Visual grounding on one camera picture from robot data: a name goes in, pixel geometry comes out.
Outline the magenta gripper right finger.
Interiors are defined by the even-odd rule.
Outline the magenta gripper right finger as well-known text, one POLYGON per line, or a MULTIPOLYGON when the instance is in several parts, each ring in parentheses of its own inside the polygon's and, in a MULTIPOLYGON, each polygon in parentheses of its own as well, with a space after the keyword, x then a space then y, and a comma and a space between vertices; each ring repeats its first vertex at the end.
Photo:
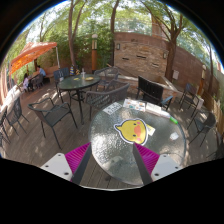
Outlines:
POLYGON ((143 185, 147 185, 182 169, 168 154, 157 154, 152 150, 133 144, 135 157, 143 185))

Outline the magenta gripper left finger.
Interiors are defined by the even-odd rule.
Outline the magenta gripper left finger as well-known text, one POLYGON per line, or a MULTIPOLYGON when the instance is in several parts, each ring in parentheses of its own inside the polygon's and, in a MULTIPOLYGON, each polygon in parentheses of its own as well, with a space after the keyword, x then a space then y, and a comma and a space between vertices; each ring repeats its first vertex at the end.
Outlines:
POLYGON ((41 168, 79 185, 91 153, 91 143, 86 143, 66 154, 57 153, 44 165, 42 165, 41 168))

